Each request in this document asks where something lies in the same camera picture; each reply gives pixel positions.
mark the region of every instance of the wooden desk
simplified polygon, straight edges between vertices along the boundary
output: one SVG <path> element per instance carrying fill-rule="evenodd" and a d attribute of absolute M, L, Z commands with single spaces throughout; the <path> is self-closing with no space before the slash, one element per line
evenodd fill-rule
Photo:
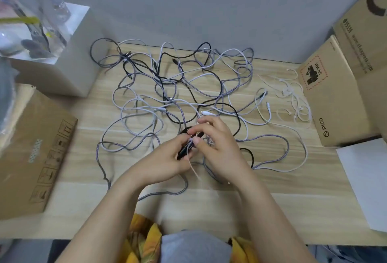
<path fill-rule="evenodd" d="M 146 48 L 138 45 L 126 45 L 123 51 L 131 50 L 147 52 Z M 151 48 L 152 54 L 158 58 L 159 48 Z M 187 55 L 187 51 L 179 51 L 179 55 Z M 145 62 L 149 58 L 138 56 Z M 283 89 L 284 84 L 268 77 L 293 77 L 293 73 L 286 68 L 297 68 L 296 64 L 273 62 L 254 59 L 254 73 L 263 75 L 272 86 Z M 196 68 L 197 65 L 184 65 L 185 70 Z M 167 56 L 163 58 L 162 73 L 173 75 L 177 67 Z M 216 64 L 214 71 L 221 79 L 235 77 L 235 74 L 224 64 Z M 201 71 L 187 74 L 193 78 Z M 70 239 L 78 231 L 86 218 L 106 193 L 106 183 L 102 180 L 102 173 L 95 160 L 96 144 L 103 131 L 113 120 L 119 118 L 120 111 L 111 101 L 111 95 L 119 81 L 124 76 L 121 66 L 116 66 L 106 72 L 103 70 L 87 99 L 53 96 L 79 118 L 73 141 L 59 173 L 58 180 L 50 197 L 46 211 L 42 214 L 0 221 L 0 237 L 11 238 L 58 238 Z M 195 85 L 208 93 L 219 93 L 219 84 L 211 77 L 201 77 Z M 133 86 L 138 94 L 156 95 L 154 82 L 144 76 L 138 76 Z M 256 75 L 249 85 L 245 85 L 231 96 L 232 104 L 242 108 L 251 101 L 259 87 L 266 87 L 269 91 L 267 100 L 273 111 L 273 121 L 280 122 L 276 111 L 280 108 L 291 109 L 287 99 L 280 99 L 274 90 L 266 86 Z M 191 101 L 188 90 L 179 85 L 179 96 Z M 133 94 L 128 91 L 125 95 L 117 93 L 119 104 L 131 99 Z M 208 99 L 195 93 L 197 101 Z M 186 117 L 193 115 L 192 108 L 184 106 Z M 361 208 L 356 201 L 346 174 L 337 157 L 335 149 L 321 146 L 314 124 L 293 122 L 293 116 L 284 110 L 279 114 L 288 125 L 299 129 L 309 150 L 306 164 L 291 173 L 278 173 L 269 170 L 256 170 L 260 178 L 267 184 L 278 204 L 289 218 L 297 232 L 307 244 L 351 244 L 351 245 L 387 245 L 387 234 L 369 229 Z M 141 128 L 148 124 L 150 117 L 136 117 L 129 121 L 133 128 Z M 247 120 L 260 122 L 256 111 L 247 115 Z M 237 120 L 232 116 L 222 116 L 230 126 L 231 131 L 237 129 Z M 166 141 L 177 134 L 178 125 L 166 119 L 164 129 L 159 133 L 161 141 Z M 304 158 L 304 152 L 295 133 L 287 128 L 276 127 L 271 124 L 264 126 L 249 125 L 249 136 L 260 134 L 280 134 L 290 142 L 288 156 L 278 164 L 277 168 L 290 169 Z M 245 136 L 242 125 L 240 138 Z M 107 134 L 106 140 L 126 143 L 130 135 L 121 124 L 116 124 Z M 120 151 L 109 153 L 100 150 L 100 160 L 108 175 L 113 173 L 117 178 L 127 168 L 133 165 L 144 153 L 149 152 L 150 140 L 135 151 Z M 256 162 L 272 160 L 281 156 L 285 149 L 282 140 L 276 138 L 262 138 L 243 143 L 255 156 Z M 182 229 L 202 229 L 223 240 L 231 235 L 248 236 L 238 197 L 229 185 L 215 183 L 204 171 L 197 166 L 197 172 L 211 182 L 217 189 L 219 196 L 207 189 L 206 185 L 198 182 L 192 172 L 187 173 L 189 187 L 179 196 L 154 196 L 138 203 L 136 211 L 142 213 L 161 224 L 166 233 L 177 232 Z M 178 191 L 183 187 L 183 181 L 175 177 L 162 184 L 147 187 L 144 192 L 151 192 L 159 188 Z"/>

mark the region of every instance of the person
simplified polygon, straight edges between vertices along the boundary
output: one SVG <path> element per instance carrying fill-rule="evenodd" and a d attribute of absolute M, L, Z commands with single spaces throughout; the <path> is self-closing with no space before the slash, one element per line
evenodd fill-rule
<path fill-rule="evenodd" d="M 210 161 L 215 173 L 229 181 L 240 195 L 256 257 L 252 259 L 247 254 L 245 259 L 250 257 L 250 261 L 261 263 L 317 262 L 265 184 L 252 174 L 228 126 L 214 116 L 201 117 L 197 122 L 188 130 L 188 134 L 180 134 L 162 143 L 117 179 L 57 263 L 117 262 L 140 192 L 147 185 L 166 181 L 190 170 L 188 158 L 192 157 L 193 152 L 180 161 L 177 160 L 177 153 L 190 135 L 198 132 L 204 132 L 215 145 L 209 146 L 201 138 L 194 137 L 195 147 Z M 162 236 L 160 249 L 161 257 L 156 261 L 134 261 L 229 262 L 232 252 L 226 242 L 200 231 L 181 231 Z"/>

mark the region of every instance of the white wall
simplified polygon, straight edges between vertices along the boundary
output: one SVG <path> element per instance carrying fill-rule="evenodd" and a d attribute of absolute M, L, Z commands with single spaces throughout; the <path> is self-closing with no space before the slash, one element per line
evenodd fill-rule
<path fill-rule="evenodd" d="M 356 0 L 66 0 L 92 6 L 104 32 L 120 41 L 220 51 L 251 46 L 255 57 L 303 62 Z"/>

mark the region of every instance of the clear plastic bag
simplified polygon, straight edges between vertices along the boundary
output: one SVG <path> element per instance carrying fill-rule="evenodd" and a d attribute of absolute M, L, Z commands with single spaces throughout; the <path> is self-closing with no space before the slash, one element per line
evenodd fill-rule
<path fill-rule="evenodd" d="M 6 133 L 7 123 L 15 102 L 15 77 L 17 71 L 9 60 L 0 57 L 0 134 Z"/>

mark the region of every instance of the cardboard box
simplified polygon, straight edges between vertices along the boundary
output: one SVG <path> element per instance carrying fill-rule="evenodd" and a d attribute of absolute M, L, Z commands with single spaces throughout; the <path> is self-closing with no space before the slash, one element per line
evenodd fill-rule
<path fill-rule="evenodd" d="M 358 0 L 334 31 L 367 112 L 387 140 L 387 0 Z"/>
<path fill-rule="evenodd" d="M 16 86 L 0 135 L 0 219 L 43 212 L 77 119 L 26 84 Z"/>
<path fill-rule="evenodd" d="M 323 146 L 341 146 L 380 134 L 368 118 L 355 77 L 334 35 L 298 72 Z"/>

